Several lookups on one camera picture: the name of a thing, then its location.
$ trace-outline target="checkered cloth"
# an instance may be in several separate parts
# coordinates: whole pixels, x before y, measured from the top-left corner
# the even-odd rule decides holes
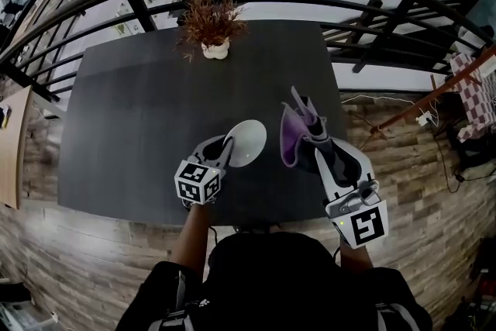
[[[454,74],[459,74],[473,61],[474,58],[470,55],[460,53],[451,59],[451,69]],[[496,124],[496,108],[492,103],[493,98],[496,97],[496,77],[494,74],[490,74],[483,79],[478,69],[472,72],[471,76],[482,83],[482,86],[468,79],[463,79],[455,85],[470,122],[458,133],[457,138],[460,142],[469,138],[480,138],[484,135],[487,127]]]

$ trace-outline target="wooden pole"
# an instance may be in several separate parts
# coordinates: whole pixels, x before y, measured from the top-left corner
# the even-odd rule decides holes
[[[398,120],[404,119],[407,116],[417,112],[422,106],[427,106],[433,99],[436,99],[444,92],[448,91],[448,89],[452,88],[456,83],[461,82],[464,78],[470,76],[472,72],[478,69],[483,63],[485,63],[489,58],[496,55],[496,45],[493,45],[490,49],[484,51],[480,57],[478,57],[469,67],[465,68],[459,74],[454,75],[451,79],[449,79],[445,84],[437,88],[436,90],[430,92],[427,96],[422,98],[420,101],[417,101],[414,105],[410,106],[410,108],[404,110],[403,112],[397,114],[396,116],[391,117],[386,122],[380,124],[379,126],[375,126],[370,130],[372,135],[379,133],[382,129],[390,126],[391,124],[395,124]]]

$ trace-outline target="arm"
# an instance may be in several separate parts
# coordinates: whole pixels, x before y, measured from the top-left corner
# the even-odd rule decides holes
[[[341,239],[341,267],[353,274],[360,274],[374,266],[365,246],[353,249]]]
[[[208,206],[193,204],[170,256],[170,262],[192,269],[200,280],[205,267],[208,225]]]

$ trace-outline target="white plate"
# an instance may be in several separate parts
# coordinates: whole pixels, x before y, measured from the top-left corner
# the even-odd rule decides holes
[[[230,137],[234,139],[234,148],[229,166],[243,167],[250,164],[262,153],[267,141],[267,131],[258,120],[245,120],[229,131],[224,143]]]

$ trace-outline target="floor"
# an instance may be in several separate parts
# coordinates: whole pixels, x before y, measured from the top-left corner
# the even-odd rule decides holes
[[[342,94],[343,100],[351,96]],[[379,123],[405,106],[404,102],[369,98],[347,102],[349,141],[361,145],[369,129],[351,112]],[[446,99],[440,106],[441,120],[459,106],[457,98]],[[57,206],[63,124],[47,122],[33,109],[28,130],[22,209],[0,208],[2,273],[24,281],[40,307],[58,314],[57,329],[113,330],[153,265],[171,255],[179,230]],[[403,274],[439,329],[466,288],[474,285],[468,274],[479,239],[494,234],[494,185],[488,180],[466,182],[451,195],[430,129],[410,120],[385,133],[388,140],[371,140],[364,149],[381,183],[380,194],[387,201],[390,219],[389,237],[371,244],[369,251],[376,266]],[[451,176],[456,157],[444,135],[439,144]],[[464,176],[481,176],[491,169],[491,165],[481,166]],[[449,183],[452,189],[456,187],[453,177]],[[329,251],[338,247],[337,233],[326,218],[282,227],[316,238]],[[224,227],[218,232],[221,239],[233,230]],[[214,244],[211,234],[208,251]]]

